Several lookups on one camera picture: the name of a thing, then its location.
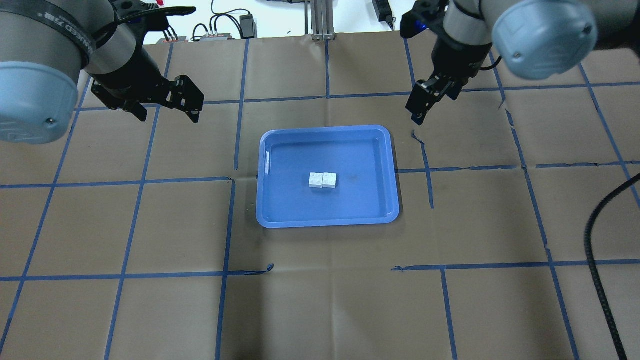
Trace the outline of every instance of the wire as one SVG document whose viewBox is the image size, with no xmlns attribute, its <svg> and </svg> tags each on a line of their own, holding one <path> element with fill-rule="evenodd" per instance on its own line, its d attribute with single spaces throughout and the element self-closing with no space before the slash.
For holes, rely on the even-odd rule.
<svg viewBox="0 0 640 360">
<path fill-rule="evenodd" d="M 495 69 L 496 66 L 498 66 L 498 64 L 500 63 L 500 61 L 502 61 L 502 57 L 498 56 L 498 60 L 495 60 L 495 63 L 493 63 L 491 66 L 487 66 L 487 67 L 481 67 L 480 70 L 481 71 L 489 71 L 489 70 L 493 70 Z"/>
<path fill-rule="evenodd" d="M 609 327 L 609 332 L 611 333 L 611 339 L 613 340 L 613 345 L 616 347 L 616 352 L 618 353 L 618 359 L 627 360 L 627 354 L 625 353 L 625 348 L 622 345 L 622 340 L 620 340 L 620 334 L 618 333 L 618 327 L 616 326 L 616 321 L 613 318 L 613 313 L 611 312 L 611 307 L 609 306 L 609 301 L 607 300 L 607 295 L 604 292 L 604 287 L 602 286 L 602 280 L 600 279 L 600 274 L 598 273 L 598 267 L 596 266 L 596 261 L 593 256 L 593 248 L 591 246 L 591 232 L 593 231 L 593 226 L 596 223 L 596 219 L 598 215 L 602 212 L 605 206 L 610 203 L 616 196 L 620 195 L 623 191 L 633 186 L 633 184 L 640 181 L 640 174 L 632 177 L 624 184 L 620 185 L 617 189 L 613 190 L 609 195 L 607 195 L 593 210 L 593 213 L 589 217 L 589 221 L 587 222 L 587 227 L 584 230 L 584 252 L 587 256 L 587 263 L 589 264 L 589 270 L 591 271 L 591 278 L 593 279 L 593 285 L 596 288 L 596 292 L 598 293 L 598 300 L 600 301 L 600 305 L 602 306 L 602 311 L 604 312 L 604 317 L 607 320 L 607 326 Z"/>
<path fill-rule="evenodd" d="M 195 28 L 193 28 L 193 34 L 192 34 L 192 36 L 191 36 L 191 41 L 193 41 L 193 42 L 198 42 L 198 41 L 200 41 L 200 39 L 196 40 L 196 30 L 197 30 L 200 26 L 204 28 L 204 31 L 207 33 L 207 35 L 209 34 L 209 29 L 207 29 L 207 26 L 206 26 L 205 24 L 198 24 L 198 25 L 196 25 L 196 27 L 195 27 Z"/>
<path fill-rule="evenodd" d="M 178 34 L 176 34 L 175 29 L 173 28 L 173 26 L 169 25 L 169 28 L 171 29 L 171 32 L 173 33 L 173 37 L 175 38 L 175 40 L 178 41 Z"/>
<path fill-rule="evenodd" d="M 217 15 L 213 15 L 211 17 L 211 19 L 209 19 L 209 29 L 211 31 L 215 31 L 216 33 L 218 32 L 218 19 L 220 19 L 221 17 L 228 17 L 231 22 L 234 23 L 234 25 L 236 26 L 236 28 L 238 29 L 238 32 L 240 33 L 240 38 L 244 38 L 244 33 L 242 31 L 242 27 L 240 26 L 240 22 L 238 22 L 238 20 L 226 13 L 221 13 L 221 14 L 217 14 Z"/>
<path fill-rule="evenodd" d="M 156 8 L 151 10 L 145 10 L 143 12 L 136 12 L 129 16 L 125 16 L 121 19 L 118 19 L 114 22 L 111 22 L 103 26 L 98 31 L 94 32 L 92 36 L 94 39 L 97 40 L 104 34 L 109 33 L 110 31 L 112 31 L 113 29 L 117 28 L 122 24 L 125 24 L 133 20 L 137 20 L 143 17 L 148 17 L 151 15 L 163 14 L 165 16 L 174 16 L 174 15 L 185 16 L 185 15 L 191 15 L 192 13 L 195 13 L 195 12 L 196 12 L 196 8 L 193 6 L 173 6 L 170 8 Z"/>
<path fill-rule="evenodd" d="M 251 15 L 251 12 L 249 10 L 247 10 L 247 9 L 235 9 L 235 10 L 231 10 L 231 11 L 228 11 L 228 12 L 225 12 L 225 13 L 216 13 L 215 11 L 213 11 L 213 2 L 214 2 L 214 0 L 211 0 L 211 13 L 213 13 L 213 15 L 225 15 L 225 14 L 229 14 L 229 13 L 232 13 L 232 12 L 238 12 L 238 11 L 244 11 L 244 12 L 247 12 L 249 15 Z"/>
</svg>

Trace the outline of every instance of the grid line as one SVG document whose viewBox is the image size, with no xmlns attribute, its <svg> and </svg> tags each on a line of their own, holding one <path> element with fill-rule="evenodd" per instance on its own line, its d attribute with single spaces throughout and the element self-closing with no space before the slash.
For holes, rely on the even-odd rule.
<svg viewBox="0 0 640 360">
<path fill-rule="evenodd" d="M 326 71 L 328 73 L 328 63 L 325 65 Z M 412 72 L 412 81 L 415 83 L 415 74 Z M 541 85 L 541 86 L 507 86 L 504 87 L 503 90 L 506 92 L 510 91 L 520 91 L 520 90 L 546 90 L 546 89 L 572 89 L 572 88 L 600 88 L 600 87 L 612 87 L 612 86 L 640 86 L 640 81 L 631 81 L 627 83 L 600 83 L 600 84 L 567 84 L 567 85 Z M 462 92 L 499 92 L 500 88 L 464 88 Z M 352 98 L 352 97 L 381 97 L 381 96 L 408 96 L 411 92 L 387 92 L 387 93 L 371 93 L 371 94 L 345 94 L 345 95 L 331 95 L 330 93 L 326 93 L 325 95 L 317 95 L 317 96 L 302 96 L 302 97 L 271 97 L 264 99 L 245 99 L 244 103 L 249 102 L 278 102 L 278 101 L 304 101 L 304 100 L 314 100 L 314 99 L 343 99 L 343 98 Z M 221 104 L 239 104 L 240 100 L 217 100 L 217 101 L 205 101 L 204 105 L 221 105 Z M 146 108 L 153 108 L 155 105 L 146 104 L 144 105 Z M 94 107 L 94 108 L 76 108 L 74 111 L 102 111 L 109 110 L 109 108 L 105 106 Z"/>
<path fill-rule="evenodd" d="M 415 131 L 411 132 L 411 137 L 420 143 L 422 148 L 422 160 L 424 161 L 424 173 L 427 175 L 427 192 L 429 193 L 429 206 L 433 209 L 433 183 L 431 182 L 431 168 L 429 167 L 429 158 L 427 157 L 427 149 L 425 143 L 415 136 Z"/>
<path fill-rule="evenodd" d="M 451 357 L 453 358 L 453 360 L 458 360 L 458 348 L 456 347 L 456 335 L 453 331 L 453 315 L 451 314 L 451 303 L 449 302 L 449 287 L 447 285 L 447 274 L 445 269 L 440 269 L 440 279 L 442 280 L 442 295 L 444 296 L 444 309 L 447 315 L 447 328 L 449 329 Z"/>
<path fill-rule="evenodd" d="M 618 265 L 640 265 L 640 259 L 603 259 L 596 260 L 598 266 L 618 266 Z M 430 270 L 477 270 L 477 269 L 505 269 L 505 268 L 543 268 L 548 266 L 571 267 L 588 266 L 586 260 L 569 261 L 540 261 L 535 263 L 476 263 L 476 264 L 434 264 L 434 265 L 408 265 L 395 266 L 391 271 L 430 271 Z M 232 270 L 232 271 L 209 271 L 209 272 L 166 272 L 166 273 L 140 273 L 125 274 L 125 279 L 170 279 L 175 277 L 222 277 L 226 276 L 249 276 L 262 275 L 270 272 L 274 268 L 273 264 L 265 270 Z M 121 278 L 120 274 L 96 274 L 96 275 L 38 275 L 38 276 L 6 276 L 0 277 L 0 282 L 18 281 L 72 281 L 72 280 L 114 280 Z"/>
<path fill-rule="evenodd" d="M 329 40 L 324 41 L 324 75 L 326 85 L 326 98 L 331 97 L 331 79 L 329 78 Z"/>
<path fill-rule="evenodd" d="M 492 63 L 494 62 L 493 59 L 493 54 L 489 53 L 489 57 L 492 61 Z M 506 101 L 507 97 L 506 97 L 506 93 L 503 90 L 502 87 L 502 81 L 500 80 L 500 74 L 498 73 L 498 69 L 494 69 L 493 73 L 495 74 L 495 79 L 498 82 L 498 87 L 500 88 L 500 96 L 502 97 L 502 101 Z M 562 317 L 564 320 L 564 326 L 566 328 L 566 333 L 567 336 L 569 337 L 569 344 L 571 345 L 571 350 L 573 352 L 573 357 L 574 360 L 579 360 L 580 359 L 580 355 L 578 353 L 578 348 L 577 345 L 575 343 L 575 338 L 573 337 L 573 330 L 571 328 L 571 323 L 569 321 L 569 315 L 566 311 L 566 304 L 564 303 L 564 296 L 562 294 L 562 289 L 560 287 L 560 281 L 558 279 L 557 276 L 557 272 L 556 272 L 556 267 L 553 265 L 554 262 L 554 258 L 553 255 L 551 254 L 551 250 L 548 247 L 548 240 L 547 240 L 547 232 L 545 230 L 545 226 L 542 222 L 542 215 L 540 213 L 540 209 L 538 207 L 538 200 L 536 199 L 536 194 L 535 191 L 533 189 L 533 184 L 531 182 L 531 177 L 529 175 L 529 171 L 527 169 L 527 162 L 525 161 L 524 158 L 524 153 L 522 151 L 522 146 L 520 145 L 520 139 L 518 137 L 518 133 L 516 131 L 515 128 L 515 124 L 513 122 L 513 117 L 511 116 L 511 113 L 509 112 L 509 110 L 505 110 L 505 112 L 507 113 L 507 119 L 509 120 L 509 125 L 511 126 L 511 133 L 513 135 L 513 140 L 516 144 L 516 147 L 518 148 L 518 155 L 520 156 L 520 161 L 522 162 L 522 171 L 524 172 L 524 176 L 525 179 L 527 181 L 527 187 L 529 189 L 529 196 L 531 197 L 531 203 L 533 205 L 533 209 L 534 212 L 536 214 L 536 220 L 538 221 L 538 229 L 540 230 L 540 236 L 542 237 L 542 242 L 545 248 L 545 251 L 547 253 L 547 262 L 549 265 L 549 268 L 551 270 L 551 277 L 553 278 L 553 282 L 554 282 L 554 287 L 556 289 L 556 295 L 558 298 L 558 303 L 560 305 L 560 312 L 562 313 Z"/>
<path fill-rule="evenodd" d="M 169 67 L 171 65 L 171 58 L 173 56 L 173 44 L 169 46 L 169 54 L 167 56 L 166 66 L 164 68 L 164 77 L 166 78 L 169 73 Z M 142 194 L 145 189 L 145 180 L 147 179 L 147 171 L 149 168 L 149 161 L 151 160 L 151 150 L 154 145 L 154 138 L 156 137 L 156 129 L 158 118 L 160 116 L 160 110 L 162 106 L 156 106 L 156 114 L 154 116 L 154 123 L 151 128 L 151 135 L 149 136 L 149 144 L 147 146 L 147 155 L 145 157 L 145 166 L 142 170 L 142 176 L 140 179 L 140 187 L 138 188 L 138 198 L 136 199 L 136 207 L 133 211 L 133 219 L 131 220 L 131 228 L 129 230 L 129 238 L 127 240 L 127 247 L 124 253 L 124 259 L 122 261 L 122 270 L 120 272 L 120 280 L 118 281 L 118 291 L 116 293 L 115 304 L 113 306 L 113 314 L 111 315 L 111 325 L 109 326 L 109 335 L 107 337 L 107 345 L 104 351 L 104 360 L 108 360 L 111 355 L 111 345 L 113 344 L 113 334 L 115 332 L 116 321 L 118 318 L 118 310 L 120 309 L 120 299 L 122 298 L 122 288 L 124 287 L 125 277 L 127 273 L 127 265 L 129 264 L 129 256 L 131 255 L 131 245 L 133 243 L 133 236 L 136 232 L 136 224 L 138 223 L 138 214 L 140 213 L 140 203 L 142 202 Z"/>
<path fill-rule="evenodd" d="M 640 259 L 605 259 L 596 260 L 598 266 L 611 265 L 640 265 Z M 509 269 L 509 268 L 544 268 L 548 266 L 588 266 L 586 260 L 573 261 L 539 261 L 535 263 L 479 263 L 479 264 L 448 264 L 448 265 L 410 265 L 396 266 L 391 271 L 428 271 L 428 270 L 479 270 L 479 269 Z"/>
<path fill-rule="evenodd" d="M 225 316 L 225 303 L 227 299 L 227 281 L 229 271 L 229 256 L 231 251 L 231 233 L 234 225 L 234 208 L 236 205 L 236 182 L 231 182 L 231 196 L 229 200 L 229 216 L 227 220 L 227 245 L 225 247 L 225 264 L 223 266 L 222 287 L 220 291 L 220 308 L 218 309 L 218 333 L 216 335 L 216 360 L 220 360 L 222 350 L 222 326 Z"/>
<path fill-rule="evenodd" d="M 640 161 L 632 160 L 625 161 L 626 165 L 640 165 Z M 555 164 L 539 164 L 536 165 L 536 168 L 545 169 L 545 168 L 571 168 L 571 167 L 611 167 L 611 166 L 619 166 L 620 162 L 615 161 L 612 163 L 573 163 L 573 164 L 564 164 L 564 163 L 555 163 Z M 451 171 L 479 171 L 479 170 L 513 170 L 520 167 L 519 165 L 488 165 L 488 166 L 477 166 L 477 167 L 436 167 L 429 168 L 430 172 L 451 172 Z M 425 168 L 402 168 L 396 169 L 396 174 L 413 174 L 426 172 Z M 184 177 L 184 178 L 174 178 L 174 179 L 153 179 L 153 180 L 145 180 L 145 184 L 168 184 L 168 183 L 201 183 L 208 181 L 229 181 L 236 180 L 231 177 L 226 176 L 214 176 L 214 177 Z M 139 185 L 142 181 L 106 181 L 106 182 L 95 182 L 95 183 L 58 183 L 58 184 L 11 184 L 11 185 L 0 185 L 0 190 L 10 190 L 10 189 L 30 189 L 30 188 L 82 188 L 82 187 L 91 187 L 91 186 L 120 186 L 120 185 Z"/>
<path fill-rule="evenodd" d="M 406 61 L 409 66 L 409 75 L 411 76 L 411 87 L 413 88 L 413 84 L 415 84 L 415 73 L 413 71 L 413 60 L 411 57 L 411 51 L 409 50 L 409 41 L 404 39 L 404 50 L 406 51 Z M 429 166 L 429 158 L 427 157 L 427 149 L 426 144 L 420 140 L 417 136 L 415 136 L 415 131 L 411 132 L 411 137 L 420 143 L 420 148 L 422 150 L 422 161 L 424 162 L 424 173 L 427 176 L 427 192 L 429 195 L 429 206 L 433 209 L 433 182 L 431 181 L 431 167 Z"/>
<path fill-rule="evenodd" d="M 82 98 L 80 98 L 79 105 L 82 106 L 84 103 L 84 99 L 86 98 L 87 90 L 89 89 L 89 79 L 87 79 L 86 84 L 84 84 L 84 92 Z M 58 168 L 56 170 L 56 175 L 53 179 L 53 184 L 51 189 L 49 190 L 49 196 L 47 197 L 47 201 L 45 203 L 44 209 L 42 210 L 42 216 L 40 217 L 40 222 L 38 223 L 38 230 L 36 231 L 35 237 L 33 239 L 33 244 L 31 245 L 31 250 L 29 251 L 29 257 L 27 258 L 26 264 L 24 265 L 24 270 L 22 272 L 22 277 L 27 276 L 29 272 L 29 268 L 31 267 L 31 261 L 33 260 L 33 256 L 36 251 L 36 247 L 38 246 L 38 241 L 40 240 L 40 234 L 42 233 L 42 227 L 44 226 L 45 219 L 47 218 L 47 213 L 49 212 L 49 206 L 51 205 L 51 199 L 53 198 L 53 193 L 56 189 L 56 184 L 58 183 L 58 179 L 60 178 L 60 173 L 62 172 L 62 166 L 65 163 L 65 158 L 67 157 L 67 151 L 69 150 L 69 145 L 71 144 L 71 139 L 73 138 L 74 131 L 76 129 L 76 123 L 78 117 L 80 116 L 80 112 L 77 111 L 74 115 L 73 122 L 71 123 L 71 129 L 69 130 L 69 135 L 67 136 L 67 142 L 65 143 L 65 148 L 62 151 L 62 155 L 60 157 L 60 163 L 58 164 Z M 15 310 L 18 307 L 18 302 L 20 301 L 20 296 L 22 295 L 22 289 L 24 287 L 24 279 L 20 280 L 20 284 L 18 285 L 18 290 L 15 293 L 15 297 L 13 298 L 13 304 L 11 307 L 11 311 L 9 312 L 9 317 L 6 321 L 6 325 L 4 327 L 4 331 L 2 334 L 2 338 L 0 338 L 0 355 L 4 349 L 4 344 L 6 342 L 6 337 L 11 328 L 11 322 L 13 321 L 13 316 L 15 315 Z"/>
<path fill-rule="evenodd" d="M 584 70 L 584 67 L 582 67 L 582 64 L 579 65 L 580 68 L 580 73 L 582 73 L 582 77 L 584 78 L 584 82 L 587 84 L 587 89 L 589 89 L 589 94 L 591 95 L 591 100 L 593 100 L 593 105 L 596 108 L 596 111 L 598 112 L 598 116 L 600 117 L 600 121 L 602 122 L 602 126 L 604 127 L 606 133 L 607 133 L 607 137 L 609 138 L 609 141 L 611 142 L 611 146 L 613 147 L 613 151 L 616 153 L 616 156 L 618 157 L 618 161 L 620 162 L 620 165 L 622 166 L 622 171 L 624 171 L 625 176 L 627 177 L 627 180 L 631 179 L 631 175 L 629 174 L 629 170 L 627 169 L 627 165 L 625 164 L 625 160 L 622 158 L 622 153 L 620 152 L 620 149 L 618 148 L 618 145 L 616 144 L 615 139 L 613 138 L 613 134 L 611 133 L 611 129 L 609 128 L 609 125 L 607 124 L 607 119 L 605 119 L 604 114 L 602 113 L 602 109 L 600 108 L 600 103 L 598 103 L 598 98 L 596 97 L 595 92 L 593 91 L 593 87 L 591 86 L 591 82 L 589 81 L 589 77 L 587 76 L 587 72 Z M 638 208 L 640 208 L 640 197 L 638 196 L 638 192 L 636 190 L 635 186 L 631 186 L 631 192 L 634 194 L 634 197 L 636 198 L 636 204 L 638 205 Z"/>
<path fill-rule="evenodd" d="M 238 125 L 236 129 L 236 155 L 234 156 L 234 169 L 238 169 L 238 162 L 240 160 L 240 136 L 242 133 L 242 116 L 244 111 L 244 91 L 246 89 L 246 66 L 249 59 L 249 41 L 246 39 L 244 43 L 244 59 L 242 67 L 242 83 L 240 85 L 240 107 L 238 109 Z"/>
</svg>

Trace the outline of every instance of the blue tray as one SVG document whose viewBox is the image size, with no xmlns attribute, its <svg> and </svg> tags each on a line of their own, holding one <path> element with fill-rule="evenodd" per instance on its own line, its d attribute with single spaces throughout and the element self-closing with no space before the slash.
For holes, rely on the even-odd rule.
<svg viewBox="0 0 640 360">
<path fill-rule="evenodd" d="M 338 174 L 310 188 L 311 172 Z M 260 141 L 258 222 L 268 228 L 387 224 L 400 212 L 391 136 L 382 126 L 272 130 Z"/>
</svg>

